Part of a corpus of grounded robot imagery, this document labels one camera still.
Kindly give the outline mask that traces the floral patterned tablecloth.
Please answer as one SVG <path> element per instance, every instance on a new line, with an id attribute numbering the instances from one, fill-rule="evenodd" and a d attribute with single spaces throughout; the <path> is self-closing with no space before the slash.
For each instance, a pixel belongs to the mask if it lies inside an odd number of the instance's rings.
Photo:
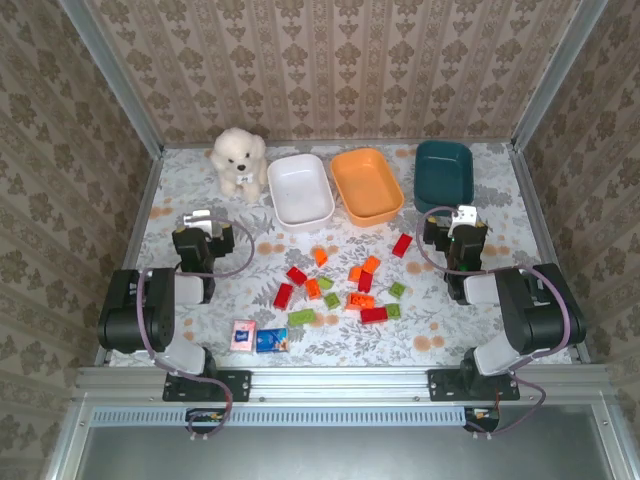
<path id="1" fill-rule="evenodd" d="M 455 365 L 467 349 L 491 340 L 502 327 L 499 309 L 462 306 L 451 300 L 442 278 L 445 261 L 441 254 L 430 247 L 411 247 L 403 258 L 392 254 L 401 234 L 413 234 L 419 219 L 411 201 L 415 147 L 386 144 L 381 152 L 406 198 L 394 219 L 359 228 L 343 207 L 337 207 L 326 228 L 289 233 L 277 221 L 269 194 L 254 205 L 221 196 L 215 170 L 203 149 L 167 150 L 138 267 L 176 265 L 172 231 L 184 214 L 197 209 L 233 220 L 236 237 L 233 253 L 216 264 L 221 278 L 211 302 L 177 308 L 177 333 L 209 348 L 220 366 L 239 368 Z M 322 267 L 316 265 L 316 248 L 328 255 Z M 332 292 L 344 299 L 355 289 L 348 281 L 350 269 L 371 255 L 381 261 L 371 289 L 378 304 L 392 301 L 389 289 L 394 282 L 406 286 L 398 301 L 400 319 L 364 326 L 356 311 L 342 306 L 329 310 L 324 301 L 309 300 L 299 288 L 293 293 L 290 310 L 313 309 L 316 321 L 290 329 L 288 352 L 230 350 L 236 320 L 253 320 L 262 329 L 287 325 L 287 313 L 276 309 L 273 301 L 291 267 L 309 277 L 329 278 L 334 282 Z"/>

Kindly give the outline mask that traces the teal plastic container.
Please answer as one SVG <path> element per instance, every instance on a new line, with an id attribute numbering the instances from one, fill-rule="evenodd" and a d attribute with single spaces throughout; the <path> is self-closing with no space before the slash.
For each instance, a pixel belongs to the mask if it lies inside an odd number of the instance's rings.
<path id="1" fill-rule="evenodd" d="M 471 150 L 457 142 L 428 140 L 415 154 L 414 205 L 420 213 L 438 207 L 471 205 L 474 169 Z"/>

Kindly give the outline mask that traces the pink tissue pack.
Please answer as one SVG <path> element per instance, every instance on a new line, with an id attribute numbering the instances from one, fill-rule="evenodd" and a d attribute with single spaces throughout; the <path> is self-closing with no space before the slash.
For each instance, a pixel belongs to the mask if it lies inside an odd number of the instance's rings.
<path id="1" fill-rule="evenodd" d="M 252 352 L 254 348 L 255 334 L 255 321 L 236 320 L 232 328 L 230 350 L 232 352 Z"/>

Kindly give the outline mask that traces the white plush dog toy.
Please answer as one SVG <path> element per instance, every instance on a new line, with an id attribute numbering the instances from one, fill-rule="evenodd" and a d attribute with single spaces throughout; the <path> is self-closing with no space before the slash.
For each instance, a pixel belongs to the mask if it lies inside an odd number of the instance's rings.
<path id="1" fill-rule="evenodd" d="M 233 127 L 224 130 L 205 153 L 226 197 L 239 194 L 256 203 L 267 184 L 266 144 L 262 137 Z"/>

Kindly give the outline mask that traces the blue tissue pack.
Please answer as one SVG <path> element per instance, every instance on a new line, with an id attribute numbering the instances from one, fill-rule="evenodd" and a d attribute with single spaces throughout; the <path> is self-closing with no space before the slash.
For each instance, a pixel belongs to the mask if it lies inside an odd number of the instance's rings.
<path id="1" fill-rule="evenodd" d="M 287 328 L 260 329 L 256 333 L 256 352 L 279 353 L 289 351 Z"/>

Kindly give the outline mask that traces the white plastic container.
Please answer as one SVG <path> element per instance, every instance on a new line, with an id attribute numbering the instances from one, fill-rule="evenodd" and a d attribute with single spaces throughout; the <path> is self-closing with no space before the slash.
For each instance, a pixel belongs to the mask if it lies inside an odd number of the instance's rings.
<path id="1" fill-rule="evenodd" d="M 276 219 L 289 233 L 325 228 L 335 212 L 335 200 L 319 157 L 299 154 L 273 161 L 267 178 Z"/>

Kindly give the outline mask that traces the orange plastic container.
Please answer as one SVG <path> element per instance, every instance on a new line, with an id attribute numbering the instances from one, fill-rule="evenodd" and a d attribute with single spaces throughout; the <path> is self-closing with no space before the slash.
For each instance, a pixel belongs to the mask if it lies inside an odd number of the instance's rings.
<path id="1" fill-rule="evenodd" d="M 350 221 L 357 227 L 389 222 L 404 205 L 402 189 L 379 150 L 341 153 L 331 160 L 330 170 Z"/>

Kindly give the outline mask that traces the grey metal tray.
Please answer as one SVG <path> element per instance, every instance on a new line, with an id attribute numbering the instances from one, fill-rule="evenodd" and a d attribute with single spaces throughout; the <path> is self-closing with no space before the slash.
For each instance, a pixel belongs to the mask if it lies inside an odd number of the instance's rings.
<path id="1" fill-rule="evenodd" d="M 640 480 L 620 411 L 547 406 L 492 437 L 455 426 L 177 426 L 63 430 L 45 480 Z"/>

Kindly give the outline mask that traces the aluminium side rail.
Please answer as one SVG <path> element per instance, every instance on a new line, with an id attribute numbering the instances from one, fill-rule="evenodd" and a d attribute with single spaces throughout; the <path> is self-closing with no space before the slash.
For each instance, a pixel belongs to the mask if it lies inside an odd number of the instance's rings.
<path id="1" fill-rule="evenodd" d="M 526 159 L 523 153 L 517 150 L 510 143 L 507 144 L 507 147 L 509 148 L 509 157 L 519 185 L 520 195 L 528 215 L 531 230 L 535 238 L 539 257 L 543 263 L 553 262 L 556 265 L 559 265 L 559 260 Z"/>
<path id="2" fill-rule="evenodd" d="M 131 232 L 128 248 L 123 260 L 122 267 L 125 269 L 135 268 L 144 238 L 144 232 L 153 206 L 156 189 L 159 185 L 160 176 L 164 163 L 164 153 L 152 161 L 149 176 L 146 181 L 138 213 Z"/>

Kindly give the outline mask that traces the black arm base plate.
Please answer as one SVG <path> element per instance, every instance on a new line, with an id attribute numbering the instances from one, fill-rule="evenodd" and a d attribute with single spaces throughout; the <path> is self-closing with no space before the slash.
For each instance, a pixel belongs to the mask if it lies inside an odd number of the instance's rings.
<path id="1" fill-rule="evenodd" d="M 430 399 L 444 401 L 517 401 L 520 390 L 509 375 L 465 374 L 459 369 L 432 369 L 427 372 Z"/>
<path id="2" fill-rule="evenodd" d="M 252 372 L 250 370 L 219 370 L 216 379 L 225 384 L 234 402 L 248 402 Z M 224 402 L 225 394 L 216 385 L 167 374 L 162 399 L 165 402 Z"/>

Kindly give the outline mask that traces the aluminium mounting rail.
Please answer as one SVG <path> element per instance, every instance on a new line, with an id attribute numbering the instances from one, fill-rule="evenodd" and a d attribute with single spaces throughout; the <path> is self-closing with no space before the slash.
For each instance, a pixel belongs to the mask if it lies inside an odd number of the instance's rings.
<path id="1" fill-rule="evenodd" d="M 423 367 L 254 368 L 249 401 L 273 405 L 426 404 L 430 399 Z M 587 404 L 615 397 L 602 365 L 529 365 L 517 373 L 520 401 L 532 404 L 547 393 L 550 404 Z M 72 398 L 105 405 L 159 404 L 165 374 L 153 368 L 84 368 Z"/>

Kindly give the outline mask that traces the aluminium frame post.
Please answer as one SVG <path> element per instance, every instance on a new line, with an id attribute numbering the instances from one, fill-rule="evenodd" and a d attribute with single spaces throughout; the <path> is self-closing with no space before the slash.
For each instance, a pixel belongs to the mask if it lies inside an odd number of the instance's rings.
<path id="1" fill-rule="evenodd" d="M 580 0 L 512 135 L 516 152 L 531 140 L 608 0 Z"/>
<path id="2" fill-rule="evenodd" d="M 90 12 L 88 0 L 59 0 L 94 63 L 100 69 L 118 103 L 134 127 L 140 141 L 153 161 L 162 156 L 164 142 L 141 97 L 126 75 L 98 22 Z"/>

